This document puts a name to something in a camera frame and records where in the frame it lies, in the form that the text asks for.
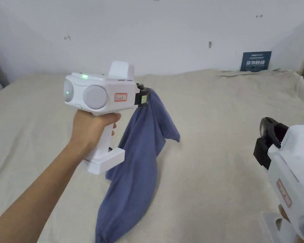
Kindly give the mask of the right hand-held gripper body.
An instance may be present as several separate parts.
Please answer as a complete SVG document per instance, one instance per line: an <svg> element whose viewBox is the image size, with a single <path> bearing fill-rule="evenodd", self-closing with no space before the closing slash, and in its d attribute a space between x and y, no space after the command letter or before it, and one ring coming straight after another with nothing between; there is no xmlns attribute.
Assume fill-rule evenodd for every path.
<svg viewBox="0 0 304 243"><path fill-rule="evenodd" d="M267 242L304 242L304 125L290 126L280 149L265 148L258 138L253 154L290 220L280 213L262 213L260 225Z"/></svg>

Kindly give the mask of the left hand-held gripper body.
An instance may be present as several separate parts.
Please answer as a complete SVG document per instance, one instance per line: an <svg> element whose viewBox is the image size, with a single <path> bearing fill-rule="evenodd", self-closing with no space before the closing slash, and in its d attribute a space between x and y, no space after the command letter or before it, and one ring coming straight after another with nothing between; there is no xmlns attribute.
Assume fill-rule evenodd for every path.
<svg viewBox="0 0 304 243"><path fill-rule="evenodd" d="M142 85L134 81L134 66L121 61L109 73L72 73L65 78L64 100L69 106L100 116L134 109L142 104ZM113 125L104 128L97 146L83 160L87 171L100 175L122 163L125 151L110 148Z"/></svg>

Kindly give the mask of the person's right hand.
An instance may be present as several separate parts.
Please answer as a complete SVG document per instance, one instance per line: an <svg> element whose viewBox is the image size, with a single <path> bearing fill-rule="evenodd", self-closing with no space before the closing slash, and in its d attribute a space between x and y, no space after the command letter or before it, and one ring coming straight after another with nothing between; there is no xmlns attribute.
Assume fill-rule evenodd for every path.
<svg viewBox="0 0 304 243"><path fill-rule="evenodd" d="M284 208L283 208L283 206L281 204L278 205L278 209L279 209L279 212L280 212L281 216L285 220L287 220L288 222L290 222L290 220L289 220L289 218L288 218L288 216L287 216L287 214L286 214L286 212L285 212L285 210L284 210Z"/></svg>

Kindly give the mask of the person's left hand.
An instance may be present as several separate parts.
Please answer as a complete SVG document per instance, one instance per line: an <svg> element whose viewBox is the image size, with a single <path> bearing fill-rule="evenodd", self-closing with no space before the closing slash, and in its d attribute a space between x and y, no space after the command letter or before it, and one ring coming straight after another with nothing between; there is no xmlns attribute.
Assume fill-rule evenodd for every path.
<svg viewBox="0 0 304 243"><path fill-rule="evenodd" d="M112 125L112 129L114 129L120 118L121 114L119 113L95 117L89 112L77 110L73 119L73 130L69 144L81 159L85 158L98 144L104 128Z"/></svg>

